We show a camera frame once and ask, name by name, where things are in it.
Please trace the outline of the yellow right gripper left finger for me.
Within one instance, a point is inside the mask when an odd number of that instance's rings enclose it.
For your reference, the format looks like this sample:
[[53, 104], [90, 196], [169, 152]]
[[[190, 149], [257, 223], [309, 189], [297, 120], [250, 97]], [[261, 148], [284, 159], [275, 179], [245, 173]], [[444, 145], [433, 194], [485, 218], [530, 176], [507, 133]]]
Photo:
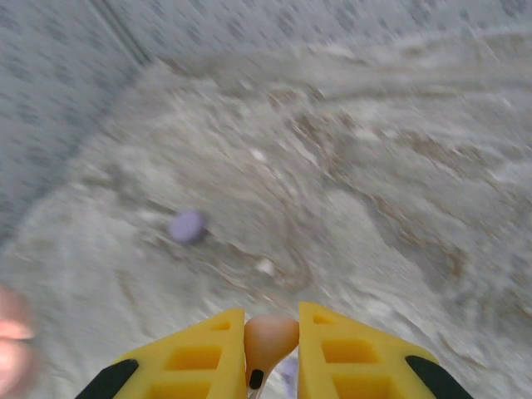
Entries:
[[103, 368], [80, 398], [245, 397], [244, 310], [231, 308], [131, 350]]

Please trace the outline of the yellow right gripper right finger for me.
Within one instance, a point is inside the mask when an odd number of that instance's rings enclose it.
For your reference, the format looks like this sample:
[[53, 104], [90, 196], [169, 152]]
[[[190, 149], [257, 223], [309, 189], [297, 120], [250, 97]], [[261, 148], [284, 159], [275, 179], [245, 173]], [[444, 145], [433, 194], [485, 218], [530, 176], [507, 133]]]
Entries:
[[425, 348], [310, 302], [299, 304], [298, 397], [472, 398]]

